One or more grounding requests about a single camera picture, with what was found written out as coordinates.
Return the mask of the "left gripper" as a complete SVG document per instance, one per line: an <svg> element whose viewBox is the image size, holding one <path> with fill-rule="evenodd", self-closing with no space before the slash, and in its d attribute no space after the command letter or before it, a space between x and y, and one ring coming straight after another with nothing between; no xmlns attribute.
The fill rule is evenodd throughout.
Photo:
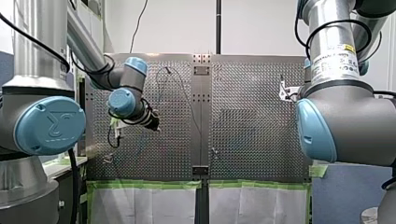
<svg viewBox="0 0 396 224"><path fill-rule="evenodd" d="M159 111L156 109L151 110L148 117L148 121L144 124L144 127L149 130L157 132L160 130L159 125L160 125Z"/></svg>

